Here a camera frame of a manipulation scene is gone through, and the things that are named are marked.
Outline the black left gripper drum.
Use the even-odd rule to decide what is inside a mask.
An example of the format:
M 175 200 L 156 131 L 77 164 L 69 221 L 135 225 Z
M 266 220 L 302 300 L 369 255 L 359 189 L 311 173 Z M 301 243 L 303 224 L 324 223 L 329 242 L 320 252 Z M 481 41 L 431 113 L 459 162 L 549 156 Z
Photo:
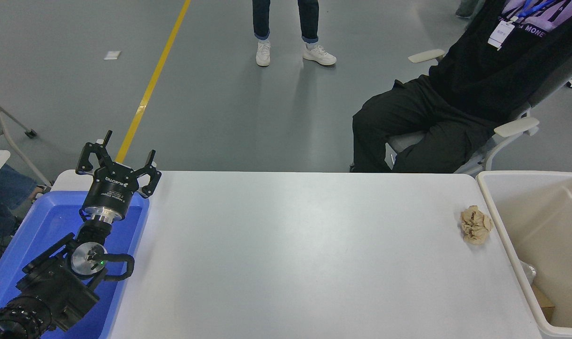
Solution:
M 107 163 L 93 174 L 93 183 L 82 205 L 82 215 L 92 218 L 110 210 L 114 220 L 126 217 L 133 194 L 138 190 L 137 178 L 131 167 Z

